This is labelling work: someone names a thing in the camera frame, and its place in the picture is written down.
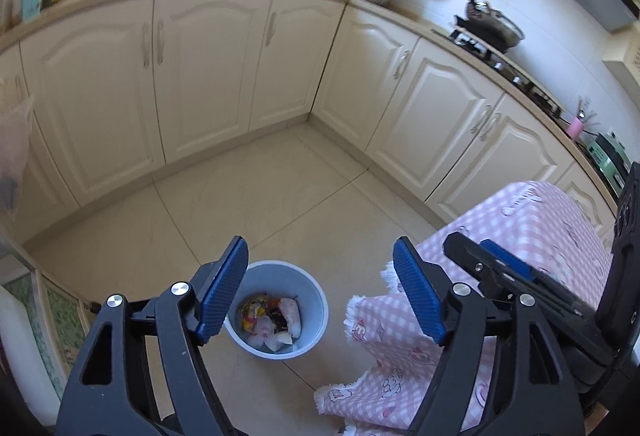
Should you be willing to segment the blue plastic trash bin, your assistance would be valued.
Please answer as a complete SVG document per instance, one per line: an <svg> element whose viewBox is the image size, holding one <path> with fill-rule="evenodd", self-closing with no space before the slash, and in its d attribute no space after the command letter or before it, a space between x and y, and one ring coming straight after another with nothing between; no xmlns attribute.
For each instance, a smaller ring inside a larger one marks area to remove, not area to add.
<svg viewBox="0 0 640 436"><path fill-rule="evenodd" d="M329 322L329 306L311 274L291 263L250 264L224 326L250 354L288 360L316 346Z"/></svg>

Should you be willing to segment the pink checkered tablecloth table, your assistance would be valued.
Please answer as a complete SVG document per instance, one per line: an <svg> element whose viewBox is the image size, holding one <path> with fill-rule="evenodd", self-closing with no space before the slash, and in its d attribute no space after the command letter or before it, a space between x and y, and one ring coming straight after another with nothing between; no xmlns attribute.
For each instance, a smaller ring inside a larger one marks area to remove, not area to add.
<svg viewBox="0 0 640 436"><path fill-rule="evenodd" d="M511 184L430 239L399 238L346 333L374 366L314 395L349 435L579 435L623 340L608 255L576 202Z"/></svg>

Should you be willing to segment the green electric cooker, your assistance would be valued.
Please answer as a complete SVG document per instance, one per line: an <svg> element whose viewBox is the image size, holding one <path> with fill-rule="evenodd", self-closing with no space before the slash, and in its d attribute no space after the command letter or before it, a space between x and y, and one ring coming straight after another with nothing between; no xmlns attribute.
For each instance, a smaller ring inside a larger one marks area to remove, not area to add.
<svg viewBox="0 0 640 436"><path fill-rule="evenodd" d="M605 182L620 193L631 169L626 148L614 133L599 133L587 145L587 153Z"/></svg>

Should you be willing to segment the pink utensil holder cup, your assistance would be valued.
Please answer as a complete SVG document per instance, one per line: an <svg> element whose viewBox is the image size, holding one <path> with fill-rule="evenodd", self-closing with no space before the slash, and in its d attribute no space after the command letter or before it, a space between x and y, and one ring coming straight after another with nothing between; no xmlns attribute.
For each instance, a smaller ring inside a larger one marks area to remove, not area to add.
<svg viewBox="0 0 640 436"><path fill-rule="evenodd" d="M576 141L579 138L580 134L584 130L585 124L578 117L574 117L570 123L568 123L566 134L570 139Z"/></svg>

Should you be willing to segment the gas stove top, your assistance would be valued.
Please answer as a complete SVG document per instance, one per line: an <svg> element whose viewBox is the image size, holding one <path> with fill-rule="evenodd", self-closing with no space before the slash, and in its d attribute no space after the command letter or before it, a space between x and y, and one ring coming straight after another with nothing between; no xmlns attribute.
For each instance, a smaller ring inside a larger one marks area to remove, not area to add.
<svg viewBox="0 0 640 436"><path fill-rule="evenodd" d="M480 59L491 70L500 74L514 88L517 88L548 117L555 121L561 121L564 108L550 92L548 92L533 76L524 68L515 63L506 54L503 54L483 39L474 36L465 28L454 27L449 33L437 29L431 29L439 37L447 39L458 48Z"/></svg>

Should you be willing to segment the upper cream cabinets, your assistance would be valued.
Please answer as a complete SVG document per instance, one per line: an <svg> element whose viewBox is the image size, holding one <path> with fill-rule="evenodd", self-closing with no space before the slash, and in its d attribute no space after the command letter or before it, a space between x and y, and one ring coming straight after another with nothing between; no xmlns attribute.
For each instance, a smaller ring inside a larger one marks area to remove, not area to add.
<svg viewBox="0 0 640 436"><path fill-rule="evenodd" d="M629 29L613 34L608 40L602 60L634 104L639 106L639 32Z"/></svg>

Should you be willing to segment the cream cabinets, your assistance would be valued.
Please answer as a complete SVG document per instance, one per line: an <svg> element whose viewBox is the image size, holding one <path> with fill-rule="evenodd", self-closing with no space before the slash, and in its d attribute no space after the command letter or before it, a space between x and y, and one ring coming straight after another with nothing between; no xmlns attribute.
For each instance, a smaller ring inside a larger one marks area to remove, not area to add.
<svg viewBox="0 0 640 436"><path fill-rule="evenodd" d="M634 104L639 106L639 32L629 29L613 34L608 40L602 60Z"/></svg>
<svg viewBox="0 0 640 436"><path fill-rule="evenodd" d="M359 0L68 0L1 39L1 105L35 102L27 240L93 202L299 119L451 221L502 186L558 185L602 236L614 197L500 74Z"/></svg>

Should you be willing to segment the black wok with lid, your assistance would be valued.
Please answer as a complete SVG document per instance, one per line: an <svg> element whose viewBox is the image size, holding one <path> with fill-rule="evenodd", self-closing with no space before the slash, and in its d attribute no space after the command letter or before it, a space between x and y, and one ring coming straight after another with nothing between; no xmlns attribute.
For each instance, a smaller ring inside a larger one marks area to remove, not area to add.
<svg viewBox="0 0 640 436"><path fill-rule="evenodd" d="M462 27L501 53L515 48L525 39L525 33L515 22L488 2L479 0L468 0Z"/></svg>

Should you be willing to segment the lower cream cabinets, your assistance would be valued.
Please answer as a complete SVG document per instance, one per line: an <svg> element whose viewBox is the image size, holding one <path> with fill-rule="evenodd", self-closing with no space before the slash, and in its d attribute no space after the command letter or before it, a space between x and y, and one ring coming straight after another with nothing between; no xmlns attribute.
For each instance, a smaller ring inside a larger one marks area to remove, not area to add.
<svg viewBox="0 0 640 436"><path fill-rule="evenodd" d="M27 240L93 202L299 119L451 221L502 186L558 185L602 236L614 197L500 74L359 0L68 0L1 39L1 105L35 102Z"/></svg>

